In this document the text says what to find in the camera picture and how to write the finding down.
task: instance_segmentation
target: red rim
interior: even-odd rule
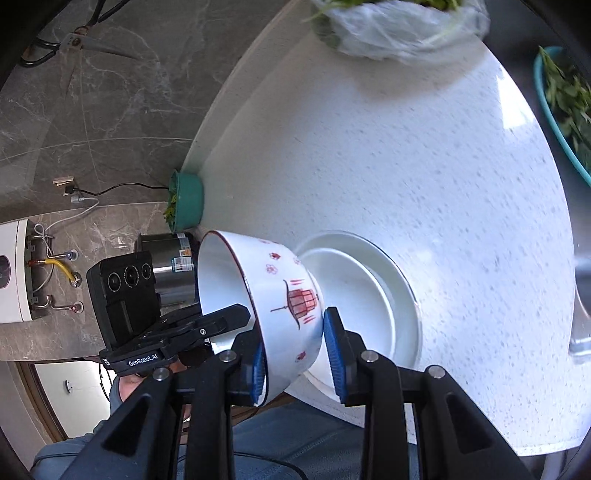
[[[258,316],[258,313],[256,311],[255,300],[252,298],[251,288],[248,285],[248,282],[246,280],[246,276],[244,274],[244,270],[242,269],[242,266],[240,265],[240,262],[238,261],[238,257],[236,256],[236,253],[234,252],[234,250],[232,249],[232,247],[230,246],[230,244],[228,243],[228,241],[226,240],[226,238],[221,233],[219,233],[217,230],[210,230],[205,235],[203,235],[203,239],[201,240],[201,244],[203,245],[203,242],[205,241],[205,239],[207,238],[207,236],[209,234],[217,235],[222,240],[222,242],[224,242],[224,244],[226,245],[226,248],[228,249],[228,251],[230,252],[232,258],[234,259],[234,263],[238,267],[238,271],[240,272],[240,276],[242,277],[242,281],[244,282],[244,286],[246,288],[246,293],[248,293],[248,298],[251,301],[252,311],[254,312],[254,315],[255,315],[255,324],[254,324],[254,326],[259,331],[259,336],[261,338],[261,344],[262,344],[262,352],[265,355],[265,365],[266,365],[267,364],[267,352],[265,350],[265,341],[263,340],[263,337],[262,337],[261,326],[260,326],[260,322],[259,322],[259,316]],[[267,383],[267,389],[265,390],[265,399],[262,401],[261,405],[263,405],[267,401],[267,396],[269,394],[268,375],[266,375],[266,376],[267,376],[267,382],[266,382]]]

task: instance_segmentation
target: green vegetable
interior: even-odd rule
[[[591,87],[566,56],[554,61],[540,47],[546,78],[546,101],[560,131],[570,139],[577,158],[591,173]]]
[[[433,7],[438,10],[456,10],[462,4],[462,0],[404,0],[405,2],[412,2],[414,4],[420,4],[424,7]],[[380,0],[329,0],[327,4],[318,10],[311,18],[314,20],[321,15],[324,15],[328,10],[332,8],[351,8],[358,7],[361,4],[377,4]]]
[[[168,207],[164,211],[164,219],[166,223],[172,225],[174,223],[174,218],[177,214],[177,194],[174,193],[170,197],[170,201],[168,202]]]

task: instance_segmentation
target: white plate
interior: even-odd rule
[[[365,346],[392,358],[395,347],[394,314],[390,302],[371,272],[351,256],[332,248],[315,248],[299,255],[317,281],[325,307],[335,306],[347,330],[359,333]],[[306,377],[337,399],[326,344]]]
[[[420,311],[413,291],[396,263],[373,243],[349,232],[318,233],[306,239],[294,253],[300,257],[315,248],[339,250],[359,261],[371,272],[384,289],[394,312],[396,343],[394,355],[390,358],[399,367],[415,368],[423,338]],[[307,375],[307,378],[322,393],[338,401],[334,390],[323,386],[311,375]]]

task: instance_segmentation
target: screw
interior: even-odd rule
[[[377,352],[374,352],[373,350],[365,350],[361,352],[361,358],[365,360],[367,363],[372,364],[379,358],[379,355]]]
[[[219,354],[219,358],[225,364],[229,362],[233,362],[237,357],[237,354],[233,350],[224,350],[222,353]]]
[[[427,372],[429,372],[429,375],[433,378],[443,378],[445,376],[445,369],[439,365],[431,365],[427,369]]]
[[[169,375],[170,375],[170,370],[168,368],[159,367],[156,370],[154,370],[152,377],[154,377],[155,380],[158,380],[159,382],[161,382],[162,380],[166,380]]]

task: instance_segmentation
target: pipe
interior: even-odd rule
[[[70,283],[76,283],[76,277],[70,271],[70,269],[63,262],[56,260],[55,258],[46,258],[45,260],[31,260],[29,262],[29,267],[33,267],[35,265],[55,265],[62,272],[64,272],[64,275],[68,277]]]

